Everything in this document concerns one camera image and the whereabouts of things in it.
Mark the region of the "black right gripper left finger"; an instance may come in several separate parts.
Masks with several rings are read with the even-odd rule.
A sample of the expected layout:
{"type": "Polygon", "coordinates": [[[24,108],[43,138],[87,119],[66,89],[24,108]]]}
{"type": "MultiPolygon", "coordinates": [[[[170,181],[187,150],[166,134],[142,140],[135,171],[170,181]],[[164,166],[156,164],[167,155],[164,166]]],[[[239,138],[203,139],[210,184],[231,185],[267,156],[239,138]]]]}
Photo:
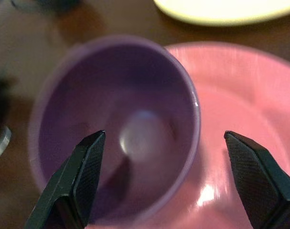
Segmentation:
{"type": "Polygon", "coordinates": [[[105,131],[85,137],[49,179],[24,229],[85,229],[102,165],[105,131]]]}

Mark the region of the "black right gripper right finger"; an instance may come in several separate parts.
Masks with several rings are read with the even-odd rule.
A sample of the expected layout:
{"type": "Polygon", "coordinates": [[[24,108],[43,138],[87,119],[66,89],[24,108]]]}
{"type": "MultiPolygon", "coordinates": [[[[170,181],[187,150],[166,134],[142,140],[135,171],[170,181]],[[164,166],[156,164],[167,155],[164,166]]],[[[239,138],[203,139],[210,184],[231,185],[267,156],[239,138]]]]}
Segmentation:
{"type": "Polygon", "coordinates": [[[253,229],[290,229],[290,176],[254,140],[225,131],[235,186],[253,229]]]}

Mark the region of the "purple plastic cup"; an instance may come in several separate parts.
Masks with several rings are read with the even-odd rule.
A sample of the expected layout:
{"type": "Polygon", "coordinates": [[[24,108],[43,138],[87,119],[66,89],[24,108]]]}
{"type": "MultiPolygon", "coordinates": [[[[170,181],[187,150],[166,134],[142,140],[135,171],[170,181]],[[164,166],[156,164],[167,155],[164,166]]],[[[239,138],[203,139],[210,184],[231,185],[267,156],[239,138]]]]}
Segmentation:
{"type": "Polygon", "coordinates": [[[47,79],[28,131],[32,175],[43,190],[87,135],[106,134],[91,226],[144,224],[177,193],[199,146],[197,92],[179,61],[135,36],[74,48],[47,79]]]}

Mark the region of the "pink plate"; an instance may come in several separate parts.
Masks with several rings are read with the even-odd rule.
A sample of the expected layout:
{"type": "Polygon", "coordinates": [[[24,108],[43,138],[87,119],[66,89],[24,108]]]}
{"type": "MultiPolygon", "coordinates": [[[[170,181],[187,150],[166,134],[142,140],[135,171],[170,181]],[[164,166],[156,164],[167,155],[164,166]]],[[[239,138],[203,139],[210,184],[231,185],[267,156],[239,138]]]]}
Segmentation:
{"type": "Polygon", "coordinates": [[[167,51],[186,68],[197,92],[199,146],[173,198],[143,225],[128,229],[251,229],[223,133],[255,138],[290,174],[290,65],[225,43],[184,43],[167,51]]]}

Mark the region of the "pale yellow plate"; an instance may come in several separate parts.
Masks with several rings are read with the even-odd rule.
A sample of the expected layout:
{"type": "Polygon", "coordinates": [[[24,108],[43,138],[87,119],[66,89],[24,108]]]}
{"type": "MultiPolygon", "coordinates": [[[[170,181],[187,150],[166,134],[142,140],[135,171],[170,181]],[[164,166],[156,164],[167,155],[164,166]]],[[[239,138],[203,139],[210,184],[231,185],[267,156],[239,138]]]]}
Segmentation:
{"type": "Polygon", "coordinates": [[[153,0],[167,16],[203,26],[241,26],[290,15],[290,0],[153,0]]]}

